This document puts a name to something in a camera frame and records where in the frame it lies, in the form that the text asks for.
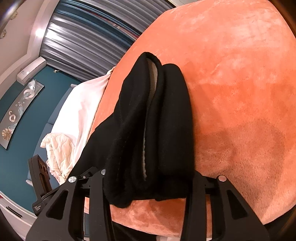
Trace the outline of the black pants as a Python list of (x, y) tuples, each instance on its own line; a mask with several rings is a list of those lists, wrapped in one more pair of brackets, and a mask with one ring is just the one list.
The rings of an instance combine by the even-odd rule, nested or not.
[(180, 68), (142, 53), (125, 78), (113, 113), (91, 134), (71, 171), (105, 170), (110, 204), (185, 198), (194, 164), (193, 114)]

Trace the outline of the blue upholstered headboard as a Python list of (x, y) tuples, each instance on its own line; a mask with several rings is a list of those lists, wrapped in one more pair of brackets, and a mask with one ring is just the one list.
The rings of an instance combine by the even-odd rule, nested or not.
[[(36, 145), (35, 151), (33, 153), (33, 156), (39, 155), (42, 158), (42, 160), (46, 162), (46, 160), (47, 160), (47, 152), (46, 152), (46, 149), (40, 147), (41, 141), (43, 140), (43, 138), (45, 137), (46, 134), (51, 132), (51, 130), (53, 128), (53, 125), (56, 122), (56, 119), (58, 117), (58, 114), (59, 114), (64, 102), (66, 101), (67, 97), (69, 96), (69, 94), (71, 93), (73, 88), (75, 88), (76, 86), (77, 86), (77, 84), (71, 84), (70, 88), (66, 91), (66, 93), (63, 95), (63, 97), (61, 98), (61, 100), (59, 101), (57, 106), (55, 107), (55, 109), (52, 112), (51, 116), (49, 117), (47, 123), (45, 124), (43, 132), (41, 133), (41, 136), (40, 136), (40, 138), (39, 138), (39, 140), (37, 142), (37, 145)], [(56, 188), (57, 186), (59, 186), (58, 181), (55, 179), (55, 177), (53, 177), (50, 174), (50, 172), (49, 172), (49, 176), (50, 176), (51, 187)], [(33, 187), (30, 171), (28, 171), (28, 176), (27, 176), (26, 183)]]

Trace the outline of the cream quilted comforter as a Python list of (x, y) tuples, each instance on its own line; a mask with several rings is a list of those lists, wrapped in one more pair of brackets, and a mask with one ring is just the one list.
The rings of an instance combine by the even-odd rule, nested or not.
[(46, 164), (51, 175), (62, 185), (74, 167), (72, 141), (64, 134), (48, 133), (41, 141), (40, 147), (46, 149)]

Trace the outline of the white bed sheet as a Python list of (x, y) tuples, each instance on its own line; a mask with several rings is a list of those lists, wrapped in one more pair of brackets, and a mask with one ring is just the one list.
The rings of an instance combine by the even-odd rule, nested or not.
[(76, 164), (87, 143), (96, 111), (113, 70), (74, 87), (53, 125), (51, 133), (63, 134), (73, 144), (70, 155), (73, 164)]

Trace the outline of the white air conditioner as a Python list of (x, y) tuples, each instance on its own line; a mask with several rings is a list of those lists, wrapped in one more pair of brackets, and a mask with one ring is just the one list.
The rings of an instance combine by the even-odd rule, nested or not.
[(38, 72), (40, 72), (46, 66), (46, 59), (39, 57), (25, 67), (21, 72), (16, 76), (18, 83), (26, 85), (29, 80), (31, 80)]

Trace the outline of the grey pleated curtain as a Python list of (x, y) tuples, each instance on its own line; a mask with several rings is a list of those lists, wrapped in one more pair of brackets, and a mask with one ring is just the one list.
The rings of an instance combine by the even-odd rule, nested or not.
[(162, 13), (168, 1), (59, 1), (40, 56), (80, 81), (105, 75)]

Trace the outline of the orange plush bed blanket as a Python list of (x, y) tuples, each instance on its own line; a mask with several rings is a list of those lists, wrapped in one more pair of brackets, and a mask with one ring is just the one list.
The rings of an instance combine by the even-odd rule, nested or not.
[(117, 64), (93, 127), (143, 52), (182, 70), (197, 170), (227, 176), (272, 240), (295, 240), (295, 36), (281, 5), (198, 1), (164, 12)]

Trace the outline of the silver decorative wall art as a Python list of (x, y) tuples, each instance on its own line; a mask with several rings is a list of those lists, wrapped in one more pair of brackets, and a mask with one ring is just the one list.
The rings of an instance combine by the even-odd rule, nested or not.
[(35, 79), (27, 83), (25, 88), (15, 98), (1, 120), (1, 146), (7, 150), (13, 133), (23, 114), (32, 101), (42, 91), (44, 85)]

